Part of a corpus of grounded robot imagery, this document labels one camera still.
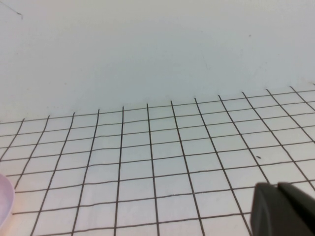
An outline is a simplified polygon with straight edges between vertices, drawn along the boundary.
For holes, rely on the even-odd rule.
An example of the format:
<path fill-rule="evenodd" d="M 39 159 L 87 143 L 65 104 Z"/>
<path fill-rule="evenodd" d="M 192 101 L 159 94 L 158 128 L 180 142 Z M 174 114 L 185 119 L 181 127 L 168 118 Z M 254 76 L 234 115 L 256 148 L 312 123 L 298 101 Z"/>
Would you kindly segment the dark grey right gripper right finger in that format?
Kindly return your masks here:
<path fill-rule="evenodd" d="M 285 195 L 299 218 L 309 229 L 315 228 L 315 199 L 287 182 L 278 183 L 278 189 Z"/>

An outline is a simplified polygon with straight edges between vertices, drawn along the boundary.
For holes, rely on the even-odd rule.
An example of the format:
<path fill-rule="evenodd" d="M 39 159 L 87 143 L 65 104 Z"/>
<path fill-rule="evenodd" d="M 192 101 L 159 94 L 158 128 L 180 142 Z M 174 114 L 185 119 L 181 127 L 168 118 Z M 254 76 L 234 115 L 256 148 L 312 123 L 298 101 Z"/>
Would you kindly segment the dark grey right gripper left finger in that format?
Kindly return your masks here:
<path fill-rule="evenodd" d="M 285 195 L 268 183 L 260 182 L 254 188 L 251 212 L 254 236 L 313 236 L 315 229 L 299 218 Z"/>

